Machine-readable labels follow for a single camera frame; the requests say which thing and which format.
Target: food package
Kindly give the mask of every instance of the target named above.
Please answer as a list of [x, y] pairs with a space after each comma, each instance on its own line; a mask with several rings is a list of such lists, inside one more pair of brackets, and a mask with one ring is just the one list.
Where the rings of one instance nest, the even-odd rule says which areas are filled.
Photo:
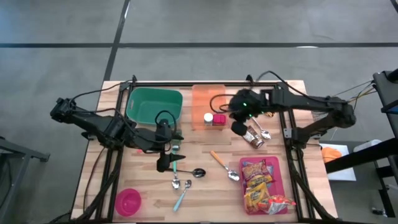
[[282, 195], [273, 195], [262, 199], [258, 202], [257, 207], [268, 215], [274, 215], [286, 208], [288, 205], [296, 205], [296, 203]]
[[267, 169], [265, 159], [255, 164], [247, 163], [242, 168], [242, 171], [246, 185], [249, 188], [253, 188], [263, 182], [272, 182], [272, 176]]
[[244, 195], [244, 207], [248, 213], [254, 213], [259, 210], [258, 203], [264, 198], [269, 197], [266, 183], [263, 182], [254, 188], [247, 188]]

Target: metal spoon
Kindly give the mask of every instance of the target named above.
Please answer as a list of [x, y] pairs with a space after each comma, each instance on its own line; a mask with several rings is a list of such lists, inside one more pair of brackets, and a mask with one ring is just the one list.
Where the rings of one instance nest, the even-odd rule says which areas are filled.
[[261, 130], [261, 136], [262, 136], [262, 138], [264, 138], [264, 139], [271, 139], [271, 134], [269, 134], [269, 132], [268, 132], [267, 130], [263, 129], [263, 128], [260, 126], [260, 124], [256, 121], [256, 119], [254, 119], [254, 118], [251, 118], [251, 119], [255, 122], [255, 124], [257, 125], [257, 127], [259, 127], [259, 129]]
[[217, 156], [217, 154], [214, 151], [211, 151], [210, 154], [217, 160], [218, 163], [220, 163], [228, 171], [228, 177], [231, 180], [239, 181], [239, 174], [236, 171], [230, 170], [228, 166], [224, 164], [224, 162]]
[[[167, 168], [166, 171], [173, 171], [173, 169]], [[202, 168], [196, 168], [193, 171], [177, 170], [177, 172], [188, 172], [192, 174], [194, 177], [204, 177], [206, 175], [206, 171]]]
[[177, 161], [173, 162], [173, 172], [174, 172], [174, 179], [172, 180], [172, 186], [175, 190], [180, 188], [180, 180], [177, 178]]
[[178, 210], [178, 208], [179, 208], [179, 206], [181, 204], [181, 201], [184, 198], [185, 193], [187, 192], [188, 188], [191, 187], [191, 185], [192, 185], [192, 181], [191, 180], [187, 180], [186, 183], [185, 183], [185, 190], [181, 194], [181, 196], [180, 196], [179, 200], [177, 201], [177, 203], [174, 205], [173, 211], [176, 212]]

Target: metal stand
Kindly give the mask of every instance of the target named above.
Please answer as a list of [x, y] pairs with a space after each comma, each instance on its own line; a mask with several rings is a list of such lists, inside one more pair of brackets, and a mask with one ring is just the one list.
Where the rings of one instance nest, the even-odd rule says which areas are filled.
[[5, 223], [6, 215], [9, 214], [9, 209], [14, 201], [14, 197], [22, 182], [22, 179], [24, 178], [24, 174], [26, 172], [30, 158], [38, 158], [40, 162], [47, 162], [49, 160], [50, 154], [43, 154], [41, 152], [37, 152], [23, 146], [18, 146], [17, 144], [11, 143], [4, 138], [0, 138], [0, 149], [9, 152], [4, 152], [0, 154], [0, 170], [2, 170], [2, 168], [4, 167], [7, 159], [22, 159], [22, 164], [18, 170], [16, 177], [12, 180], [11, 188], [6, 195], [3, 207], [0, 210], [0, 223]]

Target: orange handled utensil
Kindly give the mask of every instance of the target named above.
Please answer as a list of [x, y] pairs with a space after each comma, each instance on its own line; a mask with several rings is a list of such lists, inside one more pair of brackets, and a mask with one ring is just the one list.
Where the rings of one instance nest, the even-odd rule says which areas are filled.
[[228, 177], [231, 180], [239, 181], [239, 175], [236, 171], [230, 170], [228, 166], [217, 156], [217, 154], [214, 151], [211, 151], [210, 154], [217, 160], [218, 163], [220, 163], [227, 171], [228, 171]]

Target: pink bowl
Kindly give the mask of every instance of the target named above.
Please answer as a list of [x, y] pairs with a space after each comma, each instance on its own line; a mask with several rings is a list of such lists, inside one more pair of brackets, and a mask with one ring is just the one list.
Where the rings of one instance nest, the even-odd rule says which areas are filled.
[[141, 206], [141, 196], [134, 189], [124, 189], [117, 196], [115, 209], [119, 215], [128, 217], [135, 214]]

